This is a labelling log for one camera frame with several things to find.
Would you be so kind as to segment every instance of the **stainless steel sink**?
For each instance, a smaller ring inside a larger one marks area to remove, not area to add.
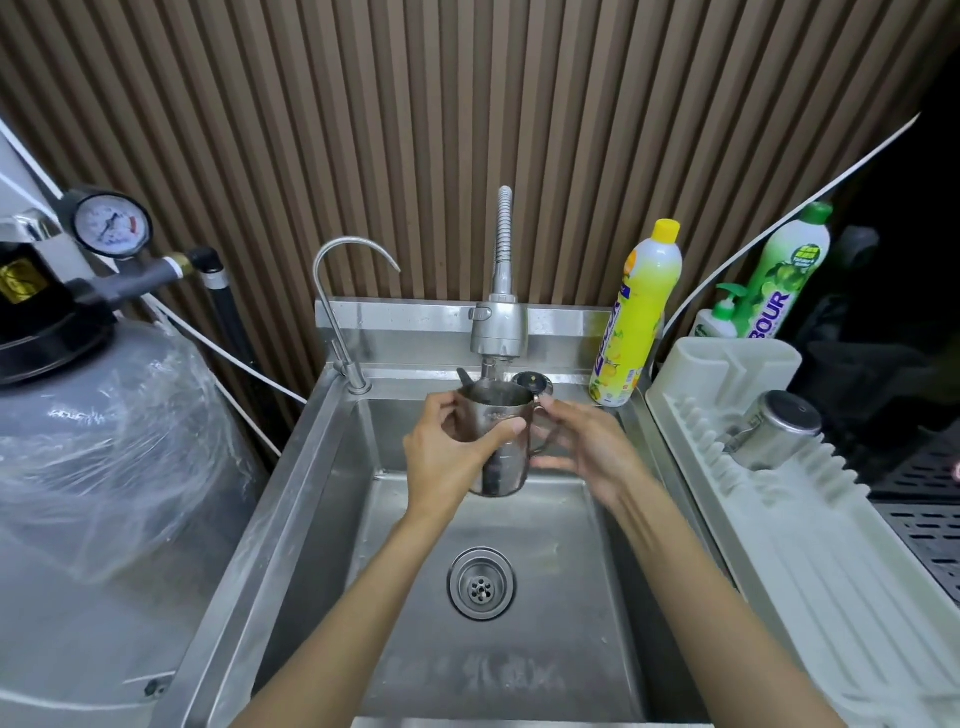
[[[558,397],[588,401],[582,370],[540,370]],[[330,369],[321,377],[154,725],[227,725],[403,514],[402,437],[456,374],[448,363],[365,372],[363,396]],[[642,400],[618,417],[712,549]],[[513,496],[469,495],[428,558],[358,721],[401,718],[708,722],[625,537],[582,480],[552,472]]]

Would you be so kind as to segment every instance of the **circular green label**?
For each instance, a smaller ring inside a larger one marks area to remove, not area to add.
[[[793,252],[790,262],[798,268],[809,268],[820,259],[819,245],[802,245]]]

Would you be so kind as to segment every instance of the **pressure gauge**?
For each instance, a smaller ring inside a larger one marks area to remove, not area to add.
[[[97,255],[132,257],[153,236],[147,210],[119,192],[96,187],[71,189],[57,204],[64,230]]]

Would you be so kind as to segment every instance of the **person's left hand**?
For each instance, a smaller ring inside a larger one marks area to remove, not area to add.
[[[473,443],[458,443],[444,432],[453,414],[455,392],[429,395],[414,431],[403,438],[410,502],[405,519],[446,527],[467,496],[483,464],[496,449],[527,426],[522,418],[504,420]]]

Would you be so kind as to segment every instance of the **green bottle cap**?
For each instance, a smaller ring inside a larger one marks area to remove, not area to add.
[[[718,291],[727,291],[729,294],[723,301],[717,302],[713,307],[713,318],[717,321],[729,321],[733,318],[733,310],[736,308],[736,301],[741,296],[747,295],[747,289],[737,283],[720,283],[717,286]]]
[[[810,203],[800,211],[800,221],[810,225],[823,225],[833,213],[830,203]]]

